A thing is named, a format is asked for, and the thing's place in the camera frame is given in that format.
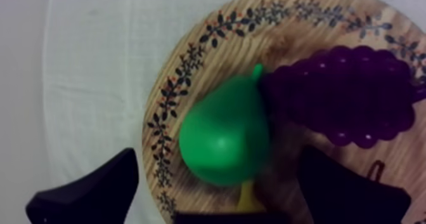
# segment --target yellow object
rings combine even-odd
[[[239,213],[261,213],[265,212],[266,208],[257,200],[253,193],[253,181],[246,181],[241,185],[240,200],[236,207]]]

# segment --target white tablecloth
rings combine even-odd
[[[50,0],[43,82],[55,185],[124,147],[140,153],[145,103],[162,64],[196,22],[227,1]],[[384,1],[426,27],[425,0]],[[163,223],[139,169],[127,223]]]

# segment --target purple grapes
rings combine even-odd
[[[412,127],[412,103],[426,88],[411,83],[410,68],[387,50],[337,46],[317,51],[264,76],[269,112],[323,133],[335,145],[371,148]]]

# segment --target floral pattern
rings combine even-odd
[[[426,74],[425,67],[421,66],[426,59],[426,53],[417,50],[419,42],[408,42],[403,36],[382,35],[382,31],[392,30],[393,25],[382,22],[381,13],[359,15],[353,8],[344,8],[340,5],[322,7],[315,0],[296,1],[288,7],[283,1],[271,3],[262,1],[258,7],[248,8],[244,12],[238,12],[235,9],[227,15],[223,11],[218,11],[214,21],[205,21],[205,32],[199,37],[197,43],[189,43],[186,53],[180,55],[179,65],[174,75],[168,77],[164,85],[159,88],[161,94],[161,99],[158,101],[159,110],[147,122],[147,126],[152,129],[152,135],[157,137],[156,142],[151,144],[152,156],[156,162],[154,177],[158,187],[162,189],[157,199],[162,210],[169,213],[170,217],[174,216],[176,208],[176,200],[167,194],[167,188],[172,187],[173,173],[169,169],[171,165],[169,157],[175,140],[168,135],[167,122],[178,116],[176,108],[179,107],[179,103],[176,98],[188,95],[192,84],[191,78],[204,66],[203,60],[208,48],[216,49],[230,36],[244,37],[260,26],[278,25],[282,20],[292,16],[298,21],[309,22],[314,27],[341,26],[342,32],[358,32],[359,39],[367,36],[377,38],[382,36],[382,39],[393,46],[391,51],[399,58],[408,58],[420,64],[413,67],[413,75],[416,74],[417,69],[421,69]],[[419,81],[426,82],[426,76],[422,75]]]

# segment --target toy fruit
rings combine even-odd
[[[189,169],[216,185],[253,178],[269,154],[269,131],[257,82],[234,76],[192,107],[182,123],[179,146]]]
[[[260,87],[277,124],[289,118],[335,145],[361,148],[410,129],[413,103],[426,97],[406,62],[367,46],[318,51],[264,76]]]

